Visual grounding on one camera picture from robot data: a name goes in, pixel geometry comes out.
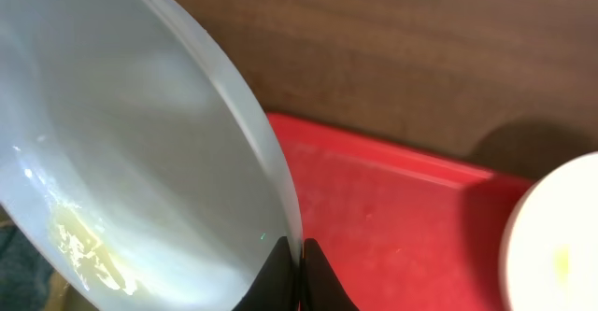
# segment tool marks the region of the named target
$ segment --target black object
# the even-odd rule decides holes
[[[320,245],[303,244],[299,273],[292,263],[286,237],[280,237],[248,293],[234,311],[354,311]]]

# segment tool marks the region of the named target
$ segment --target red tray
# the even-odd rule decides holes
[[[498,253],[528,180],[270,114],[304,237],[364,311],[502,310]]]

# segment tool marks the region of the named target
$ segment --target wood grain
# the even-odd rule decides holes
[[[177,0],[262,105],[541,177],[598,149],[598,0]]]

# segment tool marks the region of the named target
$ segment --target white dish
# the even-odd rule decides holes
[[[0,205],[104,310],[230,310],[291,175],[221,49],[172,0],[0,0]]]
[[[598,310],[598,153],[533,186],[507,224],[501,251],[512,311]]]

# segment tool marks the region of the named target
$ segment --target brown wooden surface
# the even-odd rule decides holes
[[[262,105],[527,177],[598,147],[598,0],[177,0]]]

